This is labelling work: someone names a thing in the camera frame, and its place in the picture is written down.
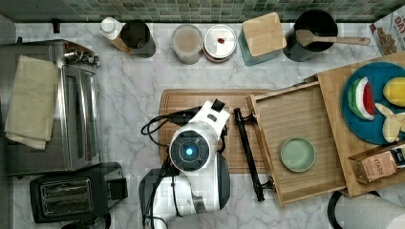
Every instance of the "jar lid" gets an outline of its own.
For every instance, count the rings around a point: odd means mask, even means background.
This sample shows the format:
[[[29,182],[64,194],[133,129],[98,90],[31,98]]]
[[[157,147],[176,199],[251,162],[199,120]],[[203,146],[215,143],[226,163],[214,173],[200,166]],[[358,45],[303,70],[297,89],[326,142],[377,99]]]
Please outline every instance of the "jar lid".
[[[172,34],[172,47],[177,54],[192,55],[203,48],[202,35],[193,25],[181,25]]]
[[[214,58],[226,58],[236,48],[235,32],[224,25],[209,29],[203,41],[206,52]]]
[[[99,31],[105,37],[110,40],[114,40],[119,36],[119,33],[122,30],[122,25],[116,19],[112,17],[106,17],[101,22],[101,30]]]

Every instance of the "beige cloth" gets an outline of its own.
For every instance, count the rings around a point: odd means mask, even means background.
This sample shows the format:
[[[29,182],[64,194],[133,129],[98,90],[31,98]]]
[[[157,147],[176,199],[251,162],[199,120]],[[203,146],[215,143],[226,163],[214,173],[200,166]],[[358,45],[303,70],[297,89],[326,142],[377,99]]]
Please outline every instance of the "beige cloth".
[[[50,61],[20,56],[6,119],[8,139],[45,149],[52,134],[57,73]]]

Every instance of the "white marble countertop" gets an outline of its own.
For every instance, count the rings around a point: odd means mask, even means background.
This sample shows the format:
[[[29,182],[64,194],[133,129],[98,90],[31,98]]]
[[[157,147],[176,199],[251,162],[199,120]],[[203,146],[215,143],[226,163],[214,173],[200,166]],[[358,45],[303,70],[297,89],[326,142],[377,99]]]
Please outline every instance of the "white marble countertop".
[[[116,49],[99,32],[99,24],[62,24],[53,34],[51,24],[16,24],[24,42],[63,38],[97,52],[101,66],[97,73],[100,94],[102,149],[104,160],[117,161],[128,179],[129,197],[113,211],[112,229],[142,228],[138,187],[143,176],[160,167],[158,147],[139,133],[159,112],[160,96],[166,89],[249,89],[278,90],[301,82],[325,70],[379,56],[372,41],[369,47],[335,44],[310,61],[297,63],[280,53],[275,59],[246,67],[238,46],[222,63],[203,56],[195,65],[183,65],[171,48],[171,34],[179,24],[149,24],[157,44],[149,59]],[[202,34],[213,25],[197,25]],[[239,35],[240,24],[229,25]],[[284,24],[287,31],[292,24]],[[369,36],[366,24],[340,24],[339,34]],[[31,177],[13,182],[13,228],[60,228],[65,223],[35,224],[30,205]],[[379,191],[382,197],[405,205],[405,185]],[[265,191],[257,202],[250,175],[231,175],[231,197],[222,211],[170,221],[170,228],[331,228],[327,218],[330,194],[288,204],[282,209],[274,193]]]

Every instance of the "drawer handle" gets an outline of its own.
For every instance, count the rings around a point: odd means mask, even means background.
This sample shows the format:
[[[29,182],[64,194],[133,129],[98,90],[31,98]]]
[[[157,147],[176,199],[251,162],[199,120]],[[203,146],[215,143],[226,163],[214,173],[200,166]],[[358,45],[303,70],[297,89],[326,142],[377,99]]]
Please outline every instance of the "drawer handle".
[[[233,110],[235,114],[235,121],[236,125],[238,126],[239,134],[241,136],[242,145],[244,146],[245,156],[247,160],[247,164],[249,166],[250,175],[253,181],[253,190],[256,193],[257,200],[259,202],[265,200],[265,196],[263,195],[263,188],[264,185],[260,183],[259,176],[257,175],[256,165],[254,163],[252,151],[250,149],[249,139],[247,138],[247,133],[245,129],[245,122],[255,121],[255,117],[253,114],[250,114],[247,117],[242,117],[241,109],[236,108]]]

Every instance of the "metal handle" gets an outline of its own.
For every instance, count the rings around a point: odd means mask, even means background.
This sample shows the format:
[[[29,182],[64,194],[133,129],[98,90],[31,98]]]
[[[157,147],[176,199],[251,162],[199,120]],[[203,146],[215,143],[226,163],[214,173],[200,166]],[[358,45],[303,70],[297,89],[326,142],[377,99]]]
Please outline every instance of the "metal handle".
[[[242,145],[244,146],[245,156],[247,160],[247,164],[249,166],[250,175],[253,181],[253,190],[256,193],[257,200],[259,202],[265,200],[265,196],[263,195],[263,187],[260,183],[259,176],[257,175],[256,165],[254,163],[253,154],[250,149],[249,139],[247,138],[247,133],[245,129],[245,121],[250,120],[253,116],[250,115],[247,118],[242,117],[241,109],[236,108],[233,110],[235,114],[235,121],[236,125],[238,126],[239,134],[241,136]]]
[[[85,153],[85,160],[92,161],[92,147],[91,147],[91,140],[90,140],[90,121],[89,121],[89,105],[88,105],[88,98],[85,89],[85,77],[86,75],[82,72],[79,72],[77,85],[79,88],[79,95],[80,95],[80,110],[81,116],[83,118],[83,138],[84,138],[84,153]]]

